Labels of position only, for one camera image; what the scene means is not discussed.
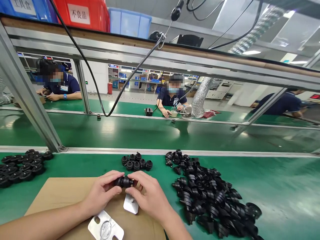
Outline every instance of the flexible duct hose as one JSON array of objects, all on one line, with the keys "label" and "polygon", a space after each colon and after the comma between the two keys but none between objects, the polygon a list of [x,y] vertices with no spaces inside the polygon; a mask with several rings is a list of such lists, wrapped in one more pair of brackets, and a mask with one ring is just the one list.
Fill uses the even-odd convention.
[{"label": "flexible duct hose", "polygon": [[[282,8],[269,6],[268,10],[261,16],[253,30],[244,38],[239,40],[228,52],[242,54],[247,51],[273,24],[275,24],[286,11]],[[192,116],[201,118],[204,115],[203,103],[214,78],[205,77],[201,82],[192,101]]]}]

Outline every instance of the navy blue shirt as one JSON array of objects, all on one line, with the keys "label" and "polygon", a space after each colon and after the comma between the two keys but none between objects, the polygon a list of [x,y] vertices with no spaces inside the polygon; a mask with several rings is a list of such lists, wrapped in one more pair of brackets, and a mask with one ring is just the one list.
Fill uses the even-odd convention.
[{"label": "navy blue shirt", "polygon": [[[265,96],[259,105],[250,113],[255,113],[266,101],[273,95],[271,93]],[[299,112],[301,107],[301,100],[297,98],[294,93],[286,92],[278,101],[276,101],[264,114],[268,115],[282,115],[285,112]]]},{"label": "navy blue shirt", "polygon": [[[174,95],[171,98],[170,95],[169,95],[169,92],[167,91],[167,88],[163,87],[161,89],[161,92],[159,93],[157,99],[161,99],[162,100],[162,105],[163,106],[173,107],[174,99],[175,98],[180,99],[184,95],[185,95],[184,91],[179,91],[178,95]],[[186,102],[187,102],[187,98],[186,97],[183,97],[183,98],[180,99],[180,101],[178,101],[178,103],[186,103]]]},{"label": "navy blue shirt", "polygon": [[[68,91],[61,90],[61,86],[68,86]],[[75,79],[74,76],[63,72],[63,83],[57,85],[55,82],[50,82],[48,85],[44,86],[54,94],[71,94],[80,92],[80,87],[78,81]]]}]

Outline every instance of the cardboard sheet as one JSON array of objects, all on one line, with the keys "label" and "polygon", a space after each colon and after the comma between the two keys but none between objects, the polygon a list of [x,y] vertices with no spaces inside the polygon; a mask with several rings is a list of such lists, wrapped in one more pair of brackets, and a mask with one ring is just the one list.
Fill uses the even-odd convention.
[{"label": "cardboard sheet", "polygon": [[[64,207],[80,202],[89,193],[96,178],[49,178],[32,202],[25,215]],[[165,233],[160,224],[149,217],[141,208],[137,215],[123,209],[125,192],[114,197],[105,211],[124,230],[124,240],[165,240]],[[95,240],[88,230],[91,219],[81,223],[60,239]]]}]

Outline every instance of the person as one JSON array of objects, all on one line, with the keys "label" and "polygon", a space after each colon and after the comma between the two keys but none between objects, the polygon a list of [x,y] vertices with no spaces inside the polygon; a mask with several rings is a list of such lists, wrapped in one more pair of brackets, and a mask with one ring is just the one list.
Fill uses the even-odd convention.
[{"label": "person", "polygon": [[38,77],[45,85],[37,91],[39,95],[46,95],[50,101],[82,99],[78,81],[74,76],[64,72],[63,66],[54,60],[39,58],[36,62]]},{"label": "person", "polygon": [[[98,215],[114,196],[120,194],[122,189],[113,186],[113,181],[123,175],[124,172],[112,170],[98,177],[87,197],[79,203],[34,213],[1,225],[0,239],[58,239],[83,221]],[[140,186],[127,188],[126,193],[132,195],[140,208],[161,224],[170,240],[192,240],[155,178],[142,171],[131,173],[128,177],[135,180],[135,186],[137,182]]]},{"label": "person", "polygon": [[[296,95],[305,92],[297,88],[288,88],[286,93],[277,100],[264,114],[267,115],[282,115],[285,112],[289,112],[292,116],[296,118],[302,118],[302,112],[300,111],[301,100],[296,97]],[[258,106],[253,109],[250,113],[255,113],[261,106],[263,106],[266,101],[273,95],[271,93],[265,96],[258,104]]]},{"label": "person", "polygon": [[177,107],[180,111],[184,106],[189,105],[187,98],[182,90],[183,76],[181,74],[173,74],[169,77],[169,81],[166,83],[167,87],[162,87],[157,98],[157,106],[162,112],[162,115],[166,118],[169,117],[171,112],[165,109],[163,106],[173,107],[175,104],[181,103],[181,106]]}]

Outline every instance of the red bin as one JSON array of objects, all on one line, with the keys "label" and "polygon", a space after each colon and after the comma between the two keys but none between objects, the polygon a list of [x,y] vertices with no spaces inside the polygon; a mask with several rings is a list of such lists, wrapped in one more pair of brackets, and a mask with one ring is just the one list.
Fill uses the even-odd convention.
[{"label": "red bin", "polygon": [[112,94],[112,83],[108,83],[108,94]]},{"label": "red bin", "polygon": [[109,32],[110,18],[104,0],[54,0],[68,26]]}]

